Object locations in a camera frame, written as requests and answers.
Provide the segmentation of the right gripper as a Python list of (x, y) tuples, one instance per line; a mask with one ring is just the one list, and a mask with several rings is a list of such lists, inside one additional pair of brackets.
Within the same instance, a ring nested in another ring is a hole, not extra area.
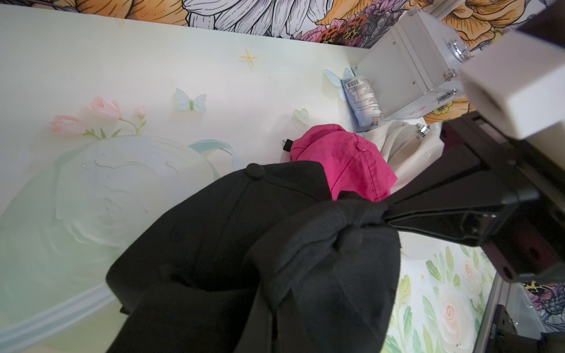
[(446, 151), (385, 200), (387, 224), (482, 245), (508, 282), (563, 282), (564, 169), (478, 113), (441, 128)]

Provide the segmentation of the white Colorado cap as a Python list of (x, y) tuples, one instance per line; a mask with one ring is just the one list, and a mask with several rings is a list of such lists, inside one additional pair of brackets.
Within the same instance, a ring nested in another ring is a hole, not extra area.
[(394, 120), (385, 121), (364, 135), (378, 147), (397, 176), (392, 193), (404, 188), (442, 156), (441, 128), (440, 122), (428, 126)]

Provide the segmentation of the pink cap back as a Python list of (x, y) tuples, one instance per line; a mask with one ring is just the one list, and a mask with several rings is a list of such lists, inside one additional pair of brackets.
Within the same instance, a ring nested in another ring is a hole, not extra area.
[(397, 182), (374, 143), (337, 124), (313, 126), (301, 138), (285, 140), (283, 150), (292, 161), (321, 163), (334, 200), (343, 192), (354, 192), (380, 202), (391, 195)]

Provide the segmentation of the black cap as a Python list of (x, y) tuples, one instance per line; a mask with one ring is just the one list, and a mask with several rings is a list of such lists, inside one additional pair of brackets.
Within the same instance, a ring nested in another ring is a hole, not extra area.
[(320, 163), (252, 163), (164, 213), (110, 267), (127, 315), (111, 352), (232, 352), (259, 284), (243, 268), (276, 224), (331, 198)]
[(244, 270), (258, 287), (237, 352), (379, 352), (400, 279), (387, 207), (343, 198), (269, 230)]

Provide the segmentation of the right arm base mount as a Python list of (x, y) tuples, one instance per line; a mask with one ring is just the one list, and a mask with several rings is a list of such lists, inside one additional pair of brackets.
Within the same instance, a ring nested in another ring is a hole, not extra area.
[(506, 308), (499, 304), (488, 330), (486, 353), (564, 353), (564, 333), (541, 333), (539, 339), (519, 335)]

